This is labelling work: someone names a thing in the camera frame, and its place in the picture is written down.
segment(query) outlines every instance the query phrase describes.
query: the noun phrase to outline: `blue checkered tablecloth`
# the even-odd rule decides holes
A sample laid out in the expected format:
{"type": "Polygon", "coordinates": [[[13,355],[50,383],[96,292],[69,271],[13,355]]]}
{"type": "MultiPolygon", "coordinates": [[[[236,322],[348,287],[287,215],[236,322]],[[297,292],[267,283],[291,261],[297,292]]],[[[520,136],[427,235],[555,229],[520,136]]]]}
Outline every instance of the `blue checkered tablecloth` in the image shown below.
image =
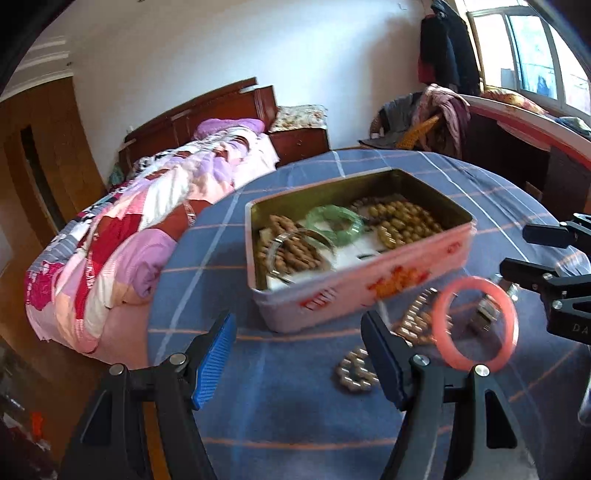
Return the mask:
{"type": "MultiPolygon", "coordinates": [[[[388,460],[401,414],[381,390],[353,395],[333,378],[343,355],[361,343],[360,313],[295,335],[270,332],[246,284],[244,214],[247,202],[312,182],[377,168],[401,168],[451,197],[478,220],[463,271],[489,277],[505,257],[589,273],[585,255],[529,245],[527,222],[556,225],[531,196],[502,177],[437,154],[346,150],[292,163],[261,177],[204,210],[181,238],[162,273],[151,310],[148,354],[157,364],[184,351],[223,309],[236,314],[238,340],[217,392],[196,421],[220,480],[377,479],[388,460]]],[[[419,289],[385,302],[399,318],[419,289]]],[[[486,360],[497,337],[478,338],[466,328],[476,293],[453,304],[454,338],[473,358],[486,360]]],[[[560,478],[576,451],[577,412],[589,376],[589,354],[578,343],[545,331],[537,295],[522,291],[516,304],[519,342],[496,377],[520,422],[540,478],[560,478]]],[[[444,412],[432,478],[441,478],[452,412],[444,412]]]]}

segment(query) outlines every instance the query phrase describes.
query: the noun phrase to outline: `hanging clothes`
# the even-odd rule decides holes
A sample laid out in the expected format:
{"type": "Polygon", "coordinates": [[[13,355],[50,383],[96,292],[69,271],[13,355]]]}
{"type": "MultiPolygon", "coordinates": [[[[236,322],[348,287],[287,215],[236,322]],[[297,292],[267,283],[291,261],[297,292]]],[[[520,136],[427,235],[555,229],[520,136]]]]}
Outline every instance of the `hanging clothes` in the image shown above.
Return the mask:
{"type": "Polygon", "coordinates": [[[480,74],[466,23],[444,0],[421,23],[419,81],[465,95],[480,95],[480,74]]]}

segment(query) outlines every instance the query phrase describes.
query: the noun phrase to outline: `white wall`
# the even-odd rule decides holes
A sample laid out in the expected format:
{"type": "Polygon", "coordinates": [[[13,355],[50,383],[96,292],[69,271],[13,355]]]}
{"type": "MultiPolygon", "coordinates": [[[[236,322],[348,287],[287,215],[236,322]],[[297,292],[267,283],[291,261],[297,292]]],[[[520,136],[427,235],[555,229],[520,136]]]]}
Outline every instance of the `white wall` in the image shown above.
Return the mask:
{"type": "Polygon", "coordinates": [[[421,0],[148,0],[73,53],[80,115],[106,178],[129,126],[256,76],[280,105],[320,103],[333,148],[365,138],[417,82],[421,0]]]}

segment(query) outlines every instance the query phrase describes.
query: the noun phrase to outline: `nightstand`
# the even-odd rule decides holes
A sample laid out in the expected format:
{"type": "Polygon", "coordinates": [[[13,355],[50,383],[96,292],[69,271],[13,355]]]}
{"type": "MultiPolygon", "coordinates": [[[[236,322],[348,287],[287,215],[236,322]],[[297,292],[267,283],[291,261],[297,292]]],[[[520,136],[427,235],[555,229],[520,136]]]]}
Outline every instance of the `nightstand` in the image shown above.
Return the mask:
{"type": "Polygon", "coordinates": [[[279,166],[330,151],[324,128],[299,128],[268,134],[279,156],[279,166]]]}

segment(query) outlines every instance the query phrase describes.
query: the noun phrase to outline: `black clamp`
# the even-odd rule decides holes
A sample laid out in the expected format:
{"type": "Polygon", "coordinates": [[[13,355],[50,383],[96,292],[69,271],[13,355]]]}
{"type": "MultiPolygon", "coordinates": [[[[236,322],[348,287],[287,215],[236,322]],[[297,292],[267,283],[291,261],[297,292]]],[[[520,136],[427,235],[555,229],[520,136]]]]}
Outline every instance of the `black clamp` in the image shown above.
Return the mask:
{"type": "MultiPolygon", "coordinates": [[[[523,238],[528,243],[549,247],[569,246],[591,252],[591,216],[575,213],[573,221],[559,226],[526,225],[523,238]]],[[[591,345],[591,274],[559,277],[544,265],[506,258],[501,262],[504,279],[540,294],[546,312],[547,331],[591,345]]]]}
{"type": "Polygon", "coordinates": [[[406,411],[382,480],[427,478],[444,403],[455,403],[444,480],[535,480],[535,465],[500,386],[484,365],[470,372],[434,365],[393,335],[377,312],[361,336],[386,398],[406,411]]]}
{"type": "Polygon", "coordinates": [[[142,409],[148,401],[156,405],[170,478],[217,480],[193,411],[215,388],[198,385],[198,372],[205,365],[216,370],[207,371],[205,381],[221,374],[235,337],[235,319],[224,313],[185,353],[174,353],[156,367],[130,371],[112,365],[70,439],[60,480],[152,480],[142,409]]]}

